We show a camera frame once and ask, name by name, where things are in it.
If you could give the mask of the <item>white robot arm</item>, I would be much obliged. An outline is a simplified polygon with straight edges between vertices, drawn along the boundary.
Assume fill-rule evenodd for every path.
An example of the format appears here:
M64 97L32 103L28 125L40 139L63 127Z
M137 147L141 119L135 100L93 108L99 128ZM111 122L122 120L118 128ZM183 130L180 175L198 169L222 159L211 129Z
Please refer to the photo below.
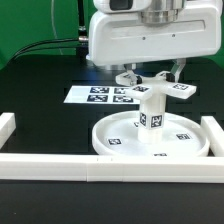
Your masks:
M93 0L89 58L97 66L208 56L221 47L222 0Z

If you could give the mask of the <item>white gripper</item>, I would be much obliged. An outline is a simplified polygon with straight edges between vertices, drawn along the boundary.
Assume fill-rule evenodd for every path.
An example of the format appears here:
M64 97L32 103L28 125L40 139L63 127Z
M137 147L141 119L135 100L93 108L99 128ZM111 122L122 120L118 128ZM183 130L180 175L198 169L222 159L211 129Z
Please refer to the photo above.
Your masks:
M189 57L221 46L220 3L97 3L89 27L89 57L97 66L121 65L130 85L142 83L136 65L175 59L166 75L178 82Z

